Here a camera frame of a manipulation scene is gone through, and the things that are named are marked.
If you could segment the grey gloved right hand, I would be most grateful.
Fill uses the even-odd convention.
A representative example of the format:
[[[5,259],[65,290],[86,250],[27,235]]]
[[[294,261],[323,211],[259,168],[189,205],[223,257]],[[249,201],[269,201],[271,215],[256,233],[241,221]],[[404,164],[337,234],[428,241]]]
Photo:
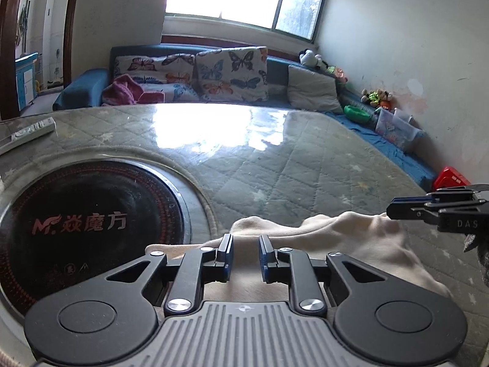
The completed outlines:
[[[489,287],[489,245],[488,237],[482,235],[466,235],[463,252],[476,250],[476,256],[480,265],[482,281]]]

